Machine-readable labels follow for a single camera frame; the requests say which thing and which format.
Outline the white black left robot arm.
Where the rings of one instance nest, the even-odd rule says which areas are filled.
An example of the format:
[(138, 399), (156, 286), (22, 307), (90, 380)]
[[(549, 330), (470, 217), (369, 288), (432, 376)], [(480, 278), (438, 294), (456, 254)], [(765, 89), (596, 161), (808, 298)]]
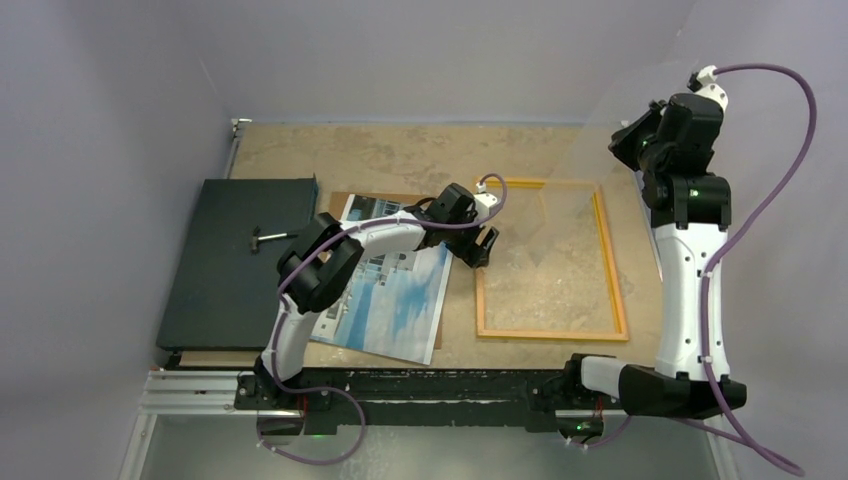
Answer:
[(499, 235), (486, 224), (507, 198), (506, 186), (495, 195), (483, 181), (473, 191), (452, 183), (435, 198), (377, 218), (340, 221), (329, 213), (315, 216), (277, 262), (279, 309), (255, 366), (256, 375), (263, 377), (260, 397), (275, 409), (295, 402), (294, 377), (304, 367), (312, 329), (342, 298), (361, 261), (443, 245), (468, 267), (486, 267)]

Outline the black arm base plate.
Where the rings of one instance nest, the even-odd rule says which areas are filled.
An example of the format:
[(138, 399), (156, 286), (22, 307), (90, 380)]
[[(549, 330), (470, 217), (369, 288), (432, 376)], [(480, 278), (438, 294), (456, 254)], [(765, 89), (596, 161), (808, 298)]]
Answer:
[(576, 384), (566, 369), (306, 367), (275, 387), (255, 372), (237, 377), (234, 406), (263, 417), (302, 413), (308, 435), (340, 426), (516, 427), (530, 433), (602, 429), (618, 410)]

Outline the clear acrylic sheet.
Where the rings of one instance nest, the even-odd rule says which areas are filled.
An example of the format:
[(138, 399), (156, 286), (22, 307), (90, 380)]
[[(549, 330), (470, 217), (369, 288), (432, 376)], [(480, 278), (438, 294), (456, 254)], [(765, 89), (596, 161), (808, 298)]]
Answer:
[(625, 180), (625, 196), (636, 204), (636, 219), (648, 225), (648, 208), (640, 193), (645, 175), (616, 159), (609, 144), (614, 133), (634, 125), (649, 110), (650, 102), (662, 101), (672, 92), (669, 87), (610, 88), (553, 166), (541, 175), (542, 187), (521, 194), (507, 209), (512, 217), (505, 221), (506, 238), (534, 266), (547, 260), (555, 245), (577, 239), (593, 209), (593, 195), (610, 193), (618, 175)]

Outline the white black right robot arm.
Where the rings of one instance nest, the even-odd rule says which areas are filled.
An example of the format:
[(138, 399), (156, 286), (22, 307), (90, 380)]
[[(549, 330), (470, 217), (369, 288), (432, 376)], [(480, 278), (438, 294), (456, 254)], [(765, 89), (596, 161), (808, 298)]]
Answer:
[(584, 407), (599, 394), (633, 416), (703, 420), (743, 407), (724, 351), (719, 253), (732, 221), (729, 182), (708, 170), (728, 105), (715, 87), (653, 101), (612, 134), (608, 149), (642, 175), (663, 284), (663, 331), (652, 367), (575, 354), (564, 399)]

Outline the building and sky photo print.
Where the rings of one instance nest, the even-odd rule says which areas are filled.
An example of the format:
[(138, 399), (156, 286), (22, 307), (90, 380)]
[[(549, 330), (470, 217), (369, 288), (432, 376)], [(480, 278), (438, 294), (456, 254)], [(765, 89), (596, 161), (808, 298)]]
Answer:
[(317, 320), (311, 339), (428, 365), (452, 260), (440, 244), (360, 262), (342, 298)]

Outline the wooden picture frame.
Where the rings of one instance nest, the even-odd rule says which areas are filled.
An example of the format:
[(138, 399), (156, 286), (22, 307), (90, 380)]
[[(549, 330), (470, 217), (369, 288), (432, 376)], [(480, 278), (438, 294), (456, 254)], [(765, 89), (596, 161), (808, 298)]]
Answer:
[(485, 275), (482, 269), (475, 271), (475, 327), (476, 336), (482, 339), (503, 340), (544, 340), (566, 342), (605, 342), (625, 343), (630, 340), (630, 332), (620, 287), (618, 266), (612, 245), (603, 189), (599, 183), (586, 180), (544, 180), (537, 178), (505, 177), (502, 189), (511, 188), (541, 191), (546, 186), (585, 189), (591, 192), (590, 203), (593, 208), (596, 228), (599, 235), (605, 282), (612, 312), (613, 331), (578, 332), (550, 330), (498, 330), (486, 327), (486, 291)]

